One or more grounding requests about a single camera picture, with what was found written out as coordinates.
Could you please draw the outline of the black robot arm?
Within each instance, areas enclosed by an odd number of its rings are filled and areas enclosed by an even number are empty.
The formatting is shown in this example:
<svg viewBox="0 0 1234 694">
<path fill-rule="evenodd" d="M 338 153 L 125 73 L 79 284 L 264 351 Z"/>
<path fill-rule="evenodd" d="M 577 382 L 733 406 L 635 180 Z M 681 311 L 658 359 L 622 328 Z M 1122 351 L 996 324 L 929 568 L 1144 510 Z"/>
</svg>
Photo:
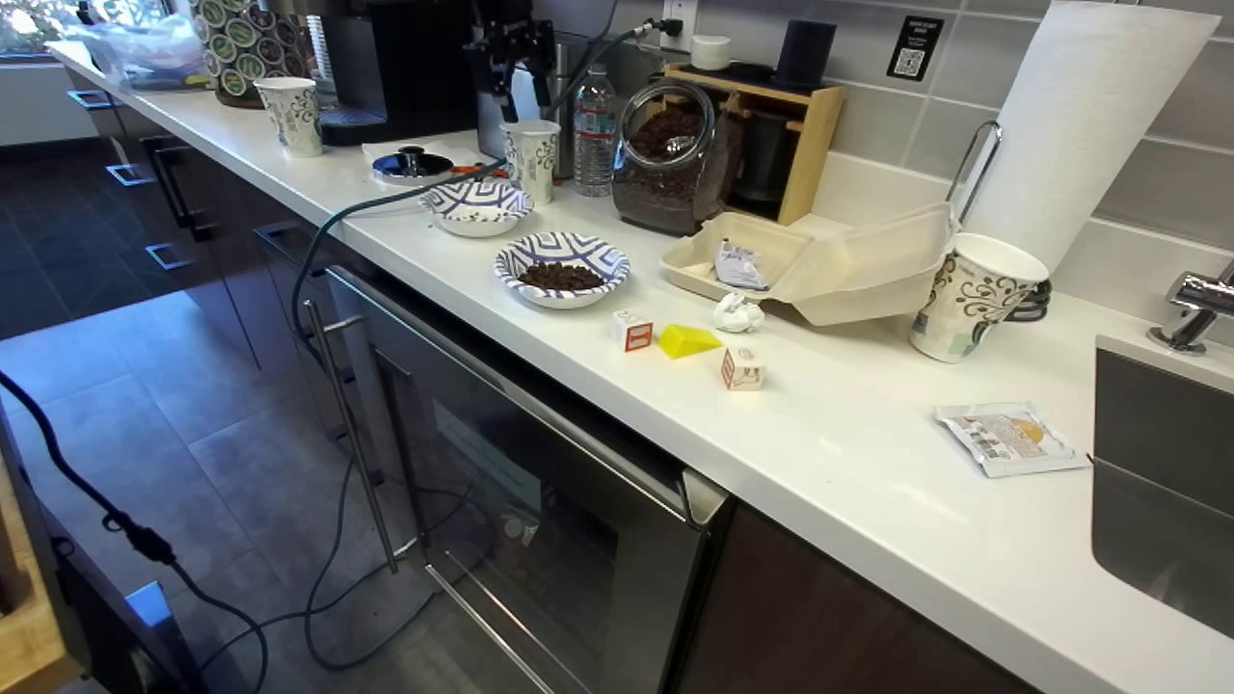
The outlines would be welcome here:
<svg viewBox="0 0 1234 694">
<path fill-rule="evenodd" d="M 532 17 L 532 0 L 470 0 L 470 42 L 462 45 L 474 90 L 512 109 L 512 69 L 532 69 L 534 109 L 548 109 L 554 69 L 554 26 Z"/>
</svg>

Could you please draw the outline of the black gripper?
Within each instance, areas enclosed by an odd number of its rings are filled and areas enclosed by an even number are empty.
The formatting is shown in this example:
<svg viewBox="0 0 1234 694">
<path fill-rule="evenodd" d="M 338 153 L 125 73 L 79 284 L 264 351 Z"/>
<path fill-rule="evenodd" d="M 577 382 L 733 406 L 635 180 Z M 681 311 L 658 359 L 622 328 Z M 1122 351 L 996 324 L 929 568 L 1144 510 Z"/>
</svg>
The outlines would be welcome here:
<svg viewBox="0 0 1234 694">
<path fill-rule="evenodd" d="M 515 109 L 512 73 L 532 73 L 532 109 L 552 109 L 554 26 L 548 19 L 485 23 L 462 45 L 474 90 L 488 91 L 505 113 Z"/>
</svg>

